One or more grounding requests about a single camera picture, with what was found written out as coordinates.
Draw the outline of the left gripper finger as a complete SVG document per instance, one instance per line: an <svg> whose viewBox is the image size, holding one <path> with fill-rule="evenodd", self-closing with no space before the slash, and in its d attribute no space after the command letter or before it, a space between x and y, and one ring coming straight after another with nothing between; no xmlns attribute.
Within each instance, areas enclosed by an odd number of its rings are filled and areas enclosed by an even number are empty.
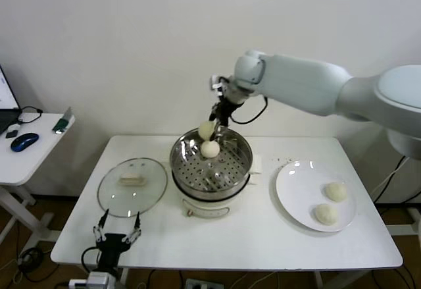
<svg viewBox="0 0 421 289"><path fill-rule="evenodd" d="M103 234L103 228L106 223L106 219L108 217L109 210L107 209L104 213L104 215L99 219L99 222L97 225L93 227L93 234L95 236L96 242L102 242L105 241L105 235Z"/></svg>
<svg viewBox="0 0 421 289"><path fill-rule="evenodd" d="M141 236L140 213L137 213L132 231L126 235L126 244L133 244Z"/></svg>

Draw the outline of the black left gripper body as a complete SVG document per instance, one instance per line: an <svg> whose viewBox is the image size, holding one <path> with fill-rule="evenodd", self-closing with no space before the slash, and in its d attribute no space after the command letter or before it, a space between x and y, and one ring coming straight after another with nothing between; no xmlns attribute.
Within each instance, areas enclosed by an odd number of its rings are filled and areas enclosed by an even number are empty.
<svg viewBox="0 0 421 289"><path fill-rule="evenodd" d="M95 271L117 271L120 256L130 249L130 243L123 239L125 234L106 233L105 240L96 243L100 252Z"/></svg>

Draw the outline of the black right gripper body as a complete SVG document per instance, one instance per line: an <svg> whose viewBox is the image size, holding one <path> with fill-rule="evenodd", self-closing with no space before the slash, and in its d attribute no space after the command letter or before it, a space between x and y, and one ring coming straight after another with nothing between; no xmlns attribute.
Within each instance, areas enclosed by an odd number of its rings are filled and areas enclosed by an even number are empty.
<svg viewBox="0 0 421 289"><path fill-rule="evenodd" d="M221 97L219 99L218 103L218 109L217 109L217 118L221 121L221 124L223 126L228 126L228 119L231 117L232 113L237 110L238 108L240 108L243 103L240 104L235 104L232 103L230 100L228 100L225 97Z"/></svg>

